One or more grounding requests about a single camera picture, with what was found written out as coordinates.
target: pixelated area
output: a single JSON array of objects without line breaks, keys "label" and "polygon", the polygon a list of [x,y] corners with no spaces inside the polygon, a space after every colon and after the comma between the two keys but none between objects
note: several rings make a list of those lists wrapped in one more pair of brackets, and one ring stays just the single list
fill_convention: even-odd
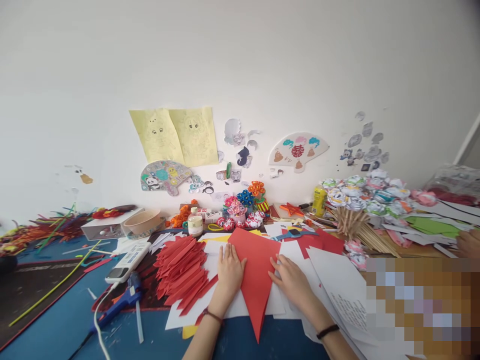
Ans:
[{"label": "pixelated area", "polygon": [[366,324],[408,355],[480,353],[480,260],[370,258]]}]

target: bracelet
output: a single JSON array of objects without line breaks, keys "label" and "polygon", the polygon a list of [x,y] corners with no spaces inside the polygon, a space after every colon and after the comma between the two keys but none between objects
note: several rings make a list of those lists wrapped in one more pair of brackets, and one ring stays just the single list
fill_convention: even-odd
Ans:
[{"label": "bracelet", "polygon": [[337,331],[337,330],[340,330],[340,328],[339,328],[339,326],[338,326],[337,324],[332,325],[332,326],[329,326],[329,327],[327,327],[325,330],[320,331],[320,332],[316,335],[316,338],[317,338],[318,340],[322,340],[322,338],[323,338],[325,335],[327,335],[328,333]]},{"label": "bracelet", "polygon": [[208,306],[205,308],[205,310],[203,310],[203,312],[202,312],[201,314],[202,314],[203,316],[205,316],[205,315],[210,315],[212,318],[214,318],[215,320],[217,320],[217,321],[220,323],[220,325],[222,325],[222,326],[224,325],[224,321],[223,321],[221,318],[219,318],[217,315],[212,314],[212,313],[209,311]]}]

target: red paper star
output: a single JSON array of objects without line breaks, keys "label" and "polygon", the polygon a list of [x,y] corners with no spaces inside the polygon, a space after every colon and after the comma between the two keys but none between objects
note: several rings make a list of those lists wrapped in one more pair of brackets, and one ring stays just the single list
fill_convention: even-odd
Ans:
[{"label": "red paper star", "polygon": [[288,211],[288,216],[292,216],[293,214],[304,216],[304,213],[300,210],[299,206],[293,206],[289,202],[287,202],[285,205],[280,205],[280,209]]}]

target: blue glue gun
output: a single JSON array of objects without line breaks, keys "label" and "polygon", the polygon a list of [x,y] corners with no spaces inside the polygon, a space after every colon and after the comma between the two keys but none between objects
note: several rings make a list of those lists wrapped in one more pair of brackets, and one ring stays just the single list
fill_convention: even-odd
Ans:
[{"label": "blue glue gun", "polygon": [[[117,314],[122,311],[122,309],[128,305],[134,305],[137,301],[140,301],[142,298],[142,282],[140,281],[139,273],[132,271],[130,277],[128,278],[128,283],[125,292],[118,301],[113,304],[111,308],[104,312],[100,319],[98,320],[98,326],[103,328],[107,325],[112,319],[117,316]],[[96,333],[95,325],[92,324],[90,328],[91,333]]]}]

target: black wristband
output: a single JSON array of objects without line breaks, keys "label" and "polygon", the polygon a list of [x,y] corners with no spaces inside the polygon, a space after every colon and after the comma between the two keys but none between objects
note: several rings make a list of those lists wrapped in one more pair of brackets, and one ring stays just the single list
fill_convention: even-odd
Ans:
[{"label": "black wristband", "polygon": [[323,338],[325,335],[327,335],[328,333],[337,331],[337,330],[340,330],[340,328],[339,328],[339,326],[338,326],[337,324],[332,325],[332,326],[329,326],[329,327],[327,327],[325,330],[320,331],[320,332],[316,335],[316,338],[317,338],[318,340],[322,340],[322,338]]}]

